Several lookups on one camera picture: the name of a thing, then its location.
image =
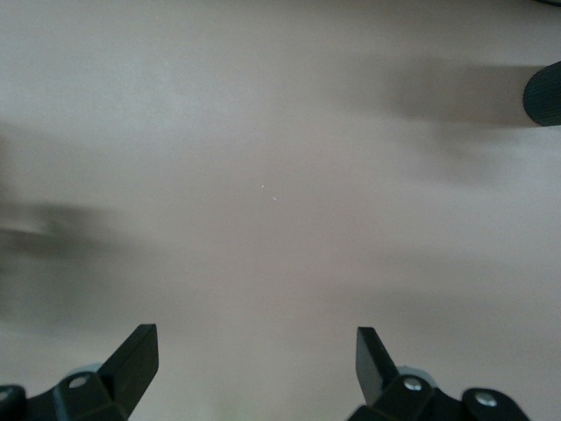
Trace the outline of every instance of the gray surface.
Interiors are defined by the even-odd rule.
[[[154,322],[133,420],[339,421],[373,325],[558,419],[561,130],[520,97],[559,39],[530,0],[2,2],[2,200],[101,213],[3,248],[1,382]]]

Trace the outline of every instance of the ribbed cylinder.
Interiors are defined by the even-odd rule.
[[[522,102],[526,113],[539,125],[561,125],[561,61],[531,77]]]

